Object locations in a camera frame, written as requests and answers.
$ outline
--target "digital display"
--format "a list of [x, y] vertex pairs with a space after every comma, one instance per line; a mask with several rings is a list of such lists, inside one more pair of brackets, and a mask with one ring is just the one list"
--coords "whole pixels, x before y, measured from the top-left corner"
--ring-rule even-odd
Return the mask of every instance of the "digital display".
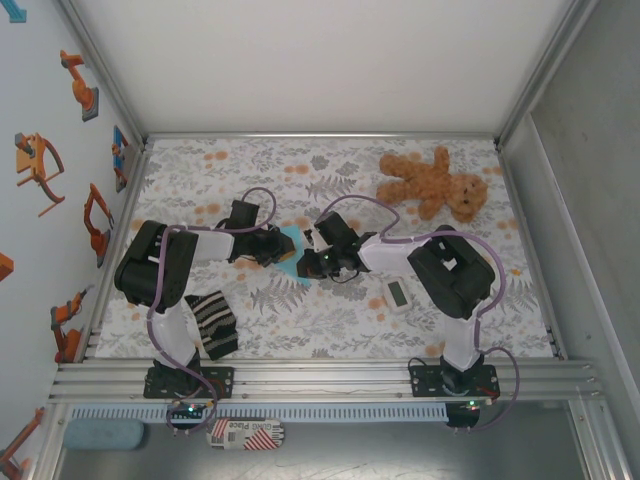
[[399, 307], [409, 303], [407, 302], [407, 298], [404, 296], [404, 293], [402, 293], [402, 288], [400, 287], [400, 284], [398, 282], [391, 282], [389, 284], [389, 291], [391, 292], [396, 305], [398, 305]]

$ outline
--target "black and white striped cloth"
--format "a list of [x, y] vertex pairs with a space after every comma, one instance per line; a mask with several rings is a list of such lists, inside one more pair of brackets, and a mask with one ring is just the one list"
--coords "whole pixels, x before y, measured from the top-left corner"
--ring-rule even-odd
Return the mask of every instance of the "black and white striped cloth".
[[202, 346], [211, 360], [229, 355], [238, 349], [236, 317], [222, 292], [184, 297], [193, 311], [200, 331]]

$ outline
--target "floral tablecloth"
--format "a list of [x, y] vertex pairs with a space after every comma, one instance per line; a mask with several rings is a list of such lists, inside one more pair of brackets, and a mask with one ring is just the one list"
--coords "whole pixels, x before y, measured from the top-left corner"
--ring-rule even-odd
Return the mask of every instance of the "floral tablecloth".
[[[417, 215], [418, 201], [408, 201], [398, 208], [402, 220], [393, 233], [418, 234], [448, 223], [489, 242], [504, 262], [508, 283], [502, 304], [483, 317], [481, 344], [503, 345], [517, 356], [551, 356], [518, 225], [490, 140], [156, 140], [128, 242], [147, 219], [215, 225], [228, 215], [232, 200], [258, 185], [268, 187], [278, 199], [274, 223], [304, 229], [341, 195], [375, 196], [377, 186], [390, 180], [378, 168], [384, 153], [432, 162], [437, 145], [449, 148], [452, 173], [475, 173], [489, 184], [488, 202], [472, 223], [459, 224], [446, 206], [425, 222]], [[263, 219], [269, 198], [256, 193], [248, 200], [260, 203], [259, 220]], [[364, 201], [348, 200], [336, 210], [360, 234], [379, 231], [391, 220], [387, 212]], [[232, 356], [238, 358], [439, 356], [447, 317], [434, 307], [415, 276], [405, 278], [413, 308], [392, 313], [382, 296], [384, 278], [363, 274], [344, 285], [327, 279], [314, 280], [307, 287], [276, 268], [240, 259], [233, 265], [194, 264], [186, 293], [222, 290], [237, 317], [240, 348]], [[194, 343], [200, 345], [195, 320], [186, 304], [183, 307]], [[113, 289], [96, 355], [152, 357], [144, 316], [144, 309], [128, 304]]]

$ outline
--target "brown teddy bear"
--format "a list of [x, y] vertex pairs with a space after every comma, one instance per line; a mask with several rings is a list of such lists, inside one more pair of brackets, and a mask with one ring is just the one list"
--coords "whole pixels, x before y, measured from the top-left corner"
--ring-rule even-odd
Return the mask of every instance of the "brown teddy bear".
[[436, 147], [433, 165], [409, 160], [405, 155], [383, 155], [380, 171], [402, 178], [378, 187], [378, 200], [395, 205], [404, 200], [419, 199], [418, 213], [423, 220], [431, 220], [445, 203], [453, 218], [468, 223], [487, 201], [487, 184], [477, 175], [449, 173], [449, 151]]

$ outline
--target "blue cloth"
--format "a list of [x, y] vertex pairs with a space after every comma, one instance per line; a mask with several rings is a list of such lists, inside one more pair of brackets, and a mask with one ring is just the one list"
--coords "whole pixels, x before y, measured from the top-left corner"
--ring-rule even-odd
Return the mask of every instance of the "blue cloth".
[[296, 268], [298, 260], [300, 260], [304, 255], [304, 245], [302, 245], [302, 232], [300, 231], [300, 228], [292, 225], [290, 227], [280, 227], [280, 231], [293, 240], [293, 245], [296, 247], [296, 253], [292, 257], [287, 258], [284, 262], [274, 263], [273, 266], [295, 278], [305, 287], [310, 287], [311, 282], [309, 279], [299, 277], [298, 270]]
[[70, 450], [133, 450], [143, 434], [140, 420], [76, 418], [69, 422], [62, 445]]

